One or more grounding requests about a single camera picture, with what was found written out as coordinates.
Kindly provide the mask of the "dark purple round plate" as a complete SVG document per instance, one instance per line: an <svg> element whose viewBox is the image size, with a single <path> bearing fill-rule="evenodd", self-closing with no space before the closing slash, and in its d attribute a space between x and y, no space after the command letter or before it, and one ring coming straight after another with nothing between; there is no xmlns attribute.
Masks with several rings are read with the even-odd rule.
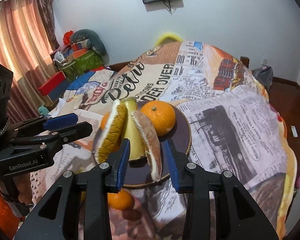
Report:
<svg viewBox="0 0 300 240"><path fill-rule="evenodd" d="M189 122L177 107L173 108L176 117L175 125L169 133L159 138L160 145L163 147L164 141L171 139L177 151L189 155L192 141ZM151 179L151 167L147 163L147 158L129 162L124 188L141 189L156 184L157 182Z"/></svg>

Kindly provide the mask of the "red and blue box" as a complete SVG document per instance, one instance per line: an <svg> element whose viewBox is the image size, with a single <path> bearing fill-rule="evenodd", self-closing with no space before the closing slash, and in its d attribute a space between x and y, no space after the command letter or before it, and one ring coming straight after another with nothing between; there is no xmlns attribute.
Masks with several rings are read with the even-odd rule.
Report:
<svg viewBox="0 0 300 240"><path fill-rule="evenodd" d="M38 91L42 96L47 96L51 101L61 98L69 87L70 82L67 80L63 71L59 71L49 78L46 83L38 87Z"/></svg>

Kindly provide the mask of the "newspaper print blanket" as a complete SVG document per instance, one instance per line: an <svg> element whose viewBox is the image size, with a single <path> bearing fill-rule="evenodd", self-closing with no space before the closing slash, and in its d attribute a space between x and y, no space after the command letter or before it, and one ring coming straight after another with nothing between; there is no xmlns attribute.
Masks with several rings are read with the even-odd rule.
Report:
<svg viewBox="0 0 300 240"><path fill-rule="evenodd" d="M292 201L296 158L286 140L287 129L270 103L267 91L251 72L230 54L201 42L175 42L155 47L117 74L111 70L80 76L63 95L59 114L87 110L106 114L115 99L137 102L160 100L176 106L190 126L181 128L191 160L207 171L230 170L247 188L276 230L285 235ZM65 145L55 165L31 174L33 202L65 170L90 170L93 135ZM168 179L128 191L132 210L110 208L113 239L181 239L187 196L177 194Z"/></svg>

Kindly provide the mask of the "orange with sticker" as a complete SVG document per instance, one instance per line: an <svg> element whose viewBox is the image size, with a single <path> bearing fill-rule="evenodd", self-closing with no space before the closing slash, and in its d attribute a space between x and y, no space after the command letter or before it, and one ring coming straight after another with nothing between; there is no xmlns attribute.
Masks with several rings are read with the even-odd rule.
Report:
<svg viewBox="0 0 300 240"><path fill-rule="evenodd" d="M107 112L107 113L103 116L103 118L102 118L102 120L101 120L101 123L100 123L100 128L101 128L101 129L104 129L104 128L105 128L109 116L110 116L110 112Z"/></svg>

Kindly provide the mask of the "peeled pomelo segment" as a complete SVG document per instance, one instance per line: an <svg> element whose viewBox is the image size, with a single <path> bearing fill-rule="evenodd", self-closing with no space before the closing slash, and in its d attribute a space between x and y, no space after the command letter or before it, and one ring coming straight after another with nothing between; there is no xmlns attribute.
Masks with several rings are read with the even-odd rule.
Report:
<svg viewBox="0 0 300 240"><path fill-rule="evenodd" d="M160 141L155 127L150 118L139 110L133 111L131 117L145 147L147 162L151 167L151 179L159 182L162 174L162 161Z"/></svg>
<svg viewBox="0 0 300 240"><path fill-rule="evenodd" d="M121 137L126 115L127 108L125 104L116 99L112 104L104 129L94 142L93 154L98 164L105 162L109 155L114 152L117 142Z"/></svg>

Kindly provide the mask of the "plain orange on plate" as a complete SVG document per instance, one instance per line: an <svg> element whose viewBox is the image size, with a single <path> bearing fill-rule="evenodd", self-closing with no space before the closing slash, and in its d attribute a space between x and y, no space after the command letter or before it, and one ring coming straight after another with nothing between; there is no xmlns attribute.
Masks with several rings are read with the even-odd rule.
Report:
<svg viewBox="0 0 300 240"><path fill-rule="evenodd" d="M159 137L166 135L175 125L174 108L167 102L149 101L141 107L141 111L150 118Z"/></svg>

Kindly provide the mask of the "pink striped curtain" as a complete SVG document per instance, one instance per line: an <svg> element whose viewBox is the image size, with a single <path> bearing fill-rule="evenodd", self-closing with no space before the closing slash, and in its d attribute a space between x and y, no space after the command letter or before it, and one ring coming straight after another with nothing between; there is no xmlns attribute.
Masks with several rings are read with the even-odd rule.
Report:
<svg viewBox="0 0 300 240"><path fill-rule="evenodd" d="M11 123L39 116L50 99L38 88L56 72L37 0L0 3L0 64L13 72L7 114Z"/></svg>

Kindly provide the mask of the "small orange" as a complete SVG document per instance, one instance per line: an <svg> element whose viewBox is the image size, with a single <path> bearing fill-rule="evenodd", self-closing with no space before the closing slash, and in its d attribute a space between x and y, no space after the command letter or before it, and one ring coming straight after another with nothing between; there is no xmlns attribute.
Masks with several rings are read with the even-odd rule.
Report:
<svg viewBox="0 0 300 240"><path fill-rule="evenodd" d="M108 193L108 205L114 209L124 211L130 209L134 205L134 198L126 190L121 190L118 193Z"/></svg>

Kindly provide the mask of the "grey backpack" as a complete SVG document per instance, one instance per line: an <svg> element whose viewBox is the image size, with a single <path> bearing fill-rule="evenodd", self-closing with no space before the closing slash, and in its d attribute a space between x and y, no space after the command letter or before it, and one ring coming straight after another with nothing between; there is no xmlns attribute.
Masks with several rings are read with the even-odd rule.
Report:
<svg viewBox="0 0 300 240"><path fill-rule="evenodd" d="M266 91L270 91L273 82L273 69L270 66L263 66L252 70L254 78L264 86Z"/></svg>

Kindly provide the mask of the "red plastic bag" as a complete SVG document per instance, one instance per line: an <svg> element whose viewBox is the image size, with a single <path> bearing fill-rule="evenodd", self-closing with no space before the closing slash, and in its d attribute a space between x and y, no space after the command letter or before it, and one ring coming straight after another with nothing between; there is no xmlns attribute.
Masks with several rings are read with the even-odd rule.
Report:
<svg viewBox="0 0 300 240"><path fill-rule="evenodd" d="M67 31L64 35L63 35L63 43L65 46L70 44L70 37L74 32L72 30Z"/></svg>

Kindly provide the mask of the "green storage box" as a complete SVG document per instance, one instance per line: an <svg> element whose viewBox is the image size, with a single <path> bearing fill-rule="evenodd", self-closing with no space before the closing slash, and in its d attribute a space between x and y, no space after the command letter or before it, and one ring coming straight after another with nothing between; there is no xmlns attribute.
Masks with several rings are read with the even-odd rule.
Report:
<svg viewBox="0 0 300 240"><path fill-rule="evenodd" d="M93 50L87 51L77 59L71 62L61 64L57 68L62 71L69 81L74 81L79 76L94 70L104 67L104 62L100 55L95 53Z"/></svg>

